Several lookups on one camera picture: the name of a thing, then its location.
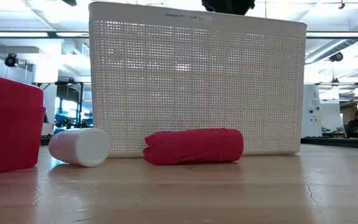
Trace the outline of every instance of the security camera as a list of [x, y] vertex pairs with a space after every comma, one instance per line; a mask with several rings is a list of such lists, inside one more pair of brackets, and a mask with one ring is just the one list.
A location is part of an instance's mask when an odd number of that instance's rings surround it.
[[338, 78], [334, 78], [334, 77], [333, 77], [333, 79], [331, 80], [331, 83], [333, 83], [333, 84], [331, 85], [332, 87], [334, 87], [334, 86], [338, 86], [339, 84], [338, 84], [338, 85], [337, 85], [337, 84], [335, 84], [335, 83], [339, 83]]
[[16, 68], [19, 66], [19, 59], [17, 59], [17, 54], [8, 54], [5, 59], [5, 65], [9, 68]]
[[343, 54], [338, 52], [334, 55], [332, 55], [329, 60], [332, 62], [340, 62], [343, 59]]

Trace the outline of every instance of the wood grain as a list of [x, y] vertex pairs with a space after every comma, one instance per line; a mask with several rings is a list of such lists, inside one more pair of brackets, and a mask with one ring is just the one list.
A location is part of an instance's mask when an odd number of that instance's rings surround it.
[[303, 145], [295, 156], [152, 166], [109, 159], [0, 174], [0, 223], [358, 223], [358, 150]]

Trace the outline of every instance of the red object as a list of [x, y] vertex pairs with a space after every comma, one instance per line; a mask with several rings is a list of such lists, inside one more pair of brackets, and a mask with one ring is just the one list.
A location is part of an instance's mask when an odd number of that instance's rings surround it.
[[244, 150], [241, 132], [226, 128], [159, 132], [145, 141], [144, 160], [155, 165], [234, 162]]
[[0, 172], [36, 165], [43, 98], [40, 88], [0, 78]]

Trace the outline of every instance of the red plastic bin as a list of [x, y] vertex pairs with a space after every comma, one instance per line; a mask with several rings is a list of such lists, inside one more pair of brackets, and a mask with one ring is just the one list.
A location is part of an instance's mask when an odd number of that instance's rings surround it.
[[0, 78], [0, 172], [37, 164], [44, 114], [40, 88]]

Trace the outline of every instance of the red bin lid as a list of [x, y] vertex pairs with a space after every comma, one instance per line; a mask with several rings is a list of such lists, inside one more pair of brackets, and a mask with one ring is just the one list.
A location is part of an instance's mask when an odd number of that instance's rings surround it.
[[0, 78], [0, 105], [23, 108], [43, 106], [44, 93], [36, 86]]

